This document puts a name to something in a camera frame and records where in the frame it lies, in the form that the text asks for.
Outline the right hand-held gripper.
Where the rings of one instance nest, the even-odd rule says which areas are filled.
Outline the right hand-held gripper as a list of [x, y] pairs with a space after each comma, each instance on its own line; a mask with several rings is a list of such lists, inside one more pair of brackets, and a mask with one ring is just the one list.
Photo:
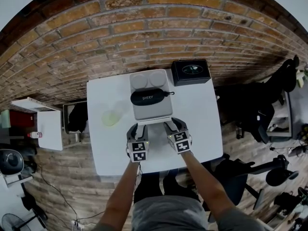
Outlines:
[[187, 130], [187, 125], [184, 121], [178, 118], [171, 118], [177, 130], [172, 129], [167, 122], [164, 122], [164, 128], [167, 134], [168, 142], [171, 148], [177, 153], [188, 152], [191, 150], [192, 137]]

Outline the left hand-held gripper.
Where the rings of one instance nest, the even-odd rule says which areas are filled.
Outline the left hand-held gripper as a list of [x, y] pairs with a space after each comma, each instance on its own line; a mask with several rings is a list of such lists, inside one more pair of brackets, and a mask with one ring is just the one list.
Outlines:
[[142, 136], [136, 139], [137, 129], [138, 124], [136, 123], [127, 132], [126, 152], [133, 163], [139, 163], [147, 160], [150, 145], [147, 125], [143, 126]]

